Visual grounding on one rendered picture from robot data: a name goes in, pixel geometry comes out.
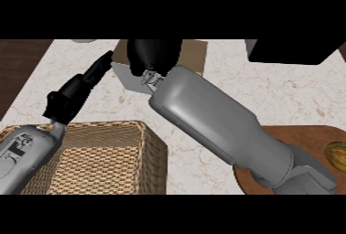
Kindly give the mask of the yellow green striped squash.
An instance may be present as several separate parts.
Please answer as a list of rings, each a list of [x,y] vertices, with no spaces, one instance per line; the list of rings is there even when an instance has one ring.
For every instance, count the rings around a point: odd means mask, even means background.
[[[346,143],[329,143],[323,148],[323,154],[331,166],[341,173],[346,173]]]

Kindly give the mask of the black box-shaped appliance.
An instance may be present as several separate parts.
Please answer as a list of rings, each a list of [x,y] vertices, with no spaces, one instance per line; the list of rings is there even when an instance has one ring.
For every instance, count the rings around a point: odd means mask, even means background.
[[[247,59],[258,63],[319,65],[344,42],[343,38],[247,39]]]

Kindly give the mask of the brown cardboard box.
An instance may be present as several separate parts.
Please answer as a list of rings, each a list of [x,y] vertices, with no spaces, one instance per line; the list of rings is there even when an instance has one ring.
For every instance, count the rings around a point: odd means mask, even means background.
[[[179,65],[187,67],[198,75],[204,72],[207,56],[205,41],[184,39],[180,45]],[[127,59],[127,40],[121,39],[113,50],[112,69],[125,90],[150,94],[149,87],[140,84],[140,78],[130,72],[130,61]]]

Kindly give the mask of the brown wooden cutting board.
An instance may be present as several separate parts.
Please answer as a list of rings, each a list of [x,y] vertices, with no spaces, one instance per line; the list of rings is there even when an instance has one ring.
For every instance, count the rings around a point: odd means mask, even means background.
[[[295,144],[322,163],[338,181],[337,193],[346,195],[346,173],[340,172],[326,160],[323,149],[332,142],[346,143],[346,132],[337,127],[326,125],[286,125],[264,126],[263,130],[285,144]],[[252,179],[249,172],[238,167],[233,168],[241,190],[247,195],[272,195],[273,191],[266,189]]]

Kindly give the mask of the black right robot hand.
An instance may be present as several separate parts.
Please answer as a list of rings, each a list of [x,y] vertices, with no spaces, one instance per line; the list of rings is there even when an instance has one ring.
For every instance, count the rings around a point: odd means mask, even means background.
[[[165,76],[180,57],[180,39],[128,39],[127,58],[130,71],[142,77],[146,70]]]

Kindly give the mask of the woven wicker basket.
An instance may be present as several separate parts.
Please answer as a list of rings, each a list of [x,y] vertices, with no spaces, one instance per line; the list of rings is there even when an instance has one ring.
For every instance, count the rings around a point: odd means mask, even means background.
[[[53,130],[53,124],[34,126]],[[0,143],[20,127],[0,130]],[[143,122],[72,123],[19,194],[162,195],[165,175],[167,146]]]

